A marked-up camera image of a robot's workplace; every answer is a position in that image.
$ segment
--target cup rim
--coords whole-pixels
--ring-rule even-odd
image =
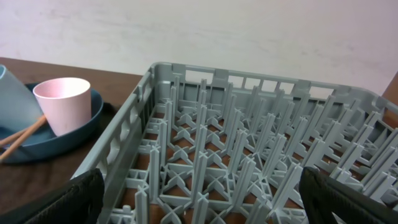
[[[76,79],[76,80],[79,80],[79,81],[83,81],[83,82],[87,83],[87,88],[85,88],[82,91],[79,91],[79,93],[77,93],[77,94],[70,95],[70,96],[63,96],[63,97],[47,97],[47,96],[42,96],[42,95],[36,93],[36,88],[38,88],[39,86],[44,85],[44,84],[46,84],[48,82],[53,82],[55,80],[62,80],[62,79]],[[62,78],[53,78],[51,80],[47,80],[47,81],[41,82],[41,83],[39,83],[38,85],[36,85],[33,88],[32,92],[33,92],[33,94],[36,97],[39,97],[39,98],[48,99],[48,100],[61,100],[61,99],[68,99],[68,98],[72,98],[72,97],[75,97],[75,96],[79,96],[79,95],[89,91],[90,88],[91,88],[91,83],[89,81],[85,80],[85,79],[77,78],[77,77],[62,77]]]
[[[2,72],[0,73],[0,78],[2,78],[4,76],[4,74],[6,73],[6,71],[7,71],[7,68],[6,68],[5,65],[1,65],[0,64],[0,69],[2,69]]]

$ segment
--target white wall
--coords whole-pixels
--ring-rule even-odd
[[[0,57],[143,74],[167,61],[360,86],[398,71],[396,0],[0,0]]]

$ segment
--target dish rack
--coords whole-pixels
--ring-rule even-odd
[[[105,224],[305,223],[305,166],[398,210],[387,110],[352,86],[155,63],[74,177],[101,169]]]

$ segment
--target blue plate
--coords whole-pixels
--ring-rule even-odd
[[[32,91],[37,84],[28,84],[26,87]],[[56,156],[75,148],[87,139],[97,127],[103,104],[100,94],[91,89],[91,120],[88,123],[79,129],[58,137],[56,137],[50,126],[45,124],[30,138],[26,139],[22,146],[3,162],[7,164],[32,162]],[[14,132],[0,127],[0,139],[12,134]]]

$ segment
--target blue cup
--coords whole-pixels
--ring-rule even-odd
[[[35,96],[4,65],[0,65],[0,128],[20,131],[43,115]]]

